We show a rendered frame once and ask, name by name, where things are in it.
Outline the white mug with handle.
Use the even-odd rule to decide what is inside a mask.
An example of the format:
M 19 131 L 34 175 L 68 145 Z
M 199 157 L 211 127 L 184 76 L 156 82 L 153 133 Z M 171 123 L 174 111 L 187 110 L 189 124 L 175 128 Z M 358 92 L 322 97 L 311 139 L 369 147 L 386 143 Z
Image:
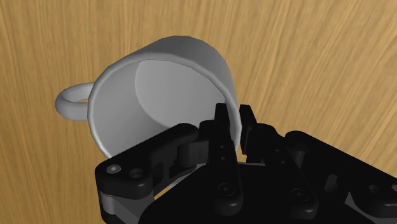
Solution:
M 56 111 L 86 121 L 105 157 L 113 157 L 179 123 L 199 125 L 226 104 L 230 134 L 240 141 L 242 124 L 225 59 L 206 42 L 169 36 L 108 66 L 91 83 L 61 91 Z

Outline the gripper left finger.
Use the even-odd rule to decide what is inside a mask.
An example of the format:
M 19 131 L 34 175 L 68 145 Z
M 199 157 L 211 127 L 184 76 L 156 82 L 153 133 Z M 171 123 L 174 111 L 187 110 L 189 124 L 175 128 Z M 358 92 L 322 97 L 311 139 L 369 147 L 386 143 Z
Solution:
M 238 216 L 244 190 L 231 114 L 177 124 L 95 168 L 102 216 Z

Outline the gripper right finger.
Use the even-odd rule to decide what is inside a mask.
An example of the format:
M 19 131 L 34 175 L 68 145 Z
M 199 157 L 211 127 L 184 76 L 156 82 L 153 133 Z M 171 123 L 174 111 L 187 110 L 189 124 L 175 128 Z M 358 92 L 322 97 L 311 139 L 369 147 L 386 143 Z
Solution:
M 266 167 L 292 160 L 315 193 L 318 219 L 397 219 L 397 178 L 302 131 L 285 136 L 239 108 L 247 162 Z

